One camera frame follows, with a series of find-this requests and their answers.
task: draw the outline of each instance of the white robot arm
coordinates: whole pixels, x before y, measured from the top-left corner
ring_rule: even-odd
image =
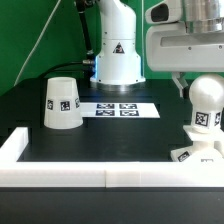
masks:
[[[186,86],[184,72],[224,71],[224,1],[183,0],[183,5],[181,2],[163,1],[145,15],[146,21],[155,25],[146,35],[148,65],[153,71],[171,72],[180,95]],[[157,22],[156,13],[152,12],[164,4],[172,16]]]
[[[135,50],[136,15],[120,0],[97,1],[101,15],[102,48],[96,57],[91,86],[126,91],[145,81]]]

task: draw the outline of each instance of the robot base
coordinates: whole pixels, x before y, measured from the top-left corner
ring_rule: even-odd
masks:
[[[135,89],[141,89],[145,87],[145,78],[143,78],[140,82],[136,82],[134,84],[126,84],[126,85],[110,85],[104,84],[100,82],[95,82],[90,80],[90,87],[100,90],[105,90],[109,92],[129,92]]]

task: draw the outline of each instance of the black cable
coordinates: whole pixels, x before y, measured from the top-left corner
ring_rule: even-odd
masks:
[[[82,29],[83,29],[83,36],[85,40],[85,45],[86,45],[86,50],[87,50],[87,59],[93,59],[94,58],[94,53],[93,49],[91,46],[91,41],[90,41],[90,36],[89,36],[89,30],[86,22],[86,16],[85,12],[79,12],[79,18],[82,24]]]
[[[76,9],[78,11],[79,14],[79,18],[81,21],[81,25],[82,25],[82,32],[83,32],[83,36],[84,36],[84,42],[85,42],[85,46],[86,46],[86,50],[87,50],[87,59],[95,59],[95,55],[93,52],[93,48],[91,45],[91,41],[90,41],[90,36],[89,36],[89,30],[88,30],[88,26],[87,26],[87,22],[86,22],[86,16],[85,16],[85,9],[86,7],[92,7],[93,6],[93,2],[92,1],[84,1],[84,0],[75,0],[75,6]]]
[[[67,67],[67,66],[72,66],[72,65],[82,65],[83,62],[82,61],[74,61],[74,62],[68,62],[68,63],[63,63],[63,64],[59,64],[59,65],[55,65],[51,68],[49,68],[47,71],[45,71],[44,73],[40,74],[38,76],[39,79],[44,78],[47,74],[54,72],[55,70],[57,70],[58,68],[63,68],[63,67]]]

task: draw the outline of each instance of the white platform edge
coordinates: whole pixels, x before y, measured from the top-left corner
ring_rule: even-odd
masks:
[[[0,149],[8,150],[6,158],[12,157],[1,158],[0,187],[224,187],[224,161],[190,166],[175,162],[15,162],[15,155],[28,143],[28,129],[17,128],[8,140],[12,139],[12,148],[7,143],[10,147]],[[15,140],[20,140],[18,147]]]

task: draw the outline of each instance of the white plastic casing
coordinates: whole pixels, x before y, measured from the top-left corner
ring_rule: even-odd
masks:
[[[130,85],[145,81],[141,76],[141,58],[135,50],[134,11],[120,0],[101,0],[98,5],[102,49],[96,57],[96,74],[91,81],[106,85]]]
[[[168,20],[162,21],[162,22],[153,22],[152,10],[163,4],[167,5],[169,10]],[[181,0],[164,0],[158,3],[157,5],[154,5],[153,7],[149,8],[145,13],[145,18],[146,18],[146,22],[149,24],[161,24],[161,23],[172,23],[172,22],[180,21],[182,15],[183,15],[183,7],[182,7]]]
[[[223,32],[189,35],[184,22],[161,24],[146,34],[148,66],[165,72],[223,72]]]
[[[224,107],[224,79],[217,74],[197,78],[190,87],[193,104],[191,126],[200,133],[220,129]]]

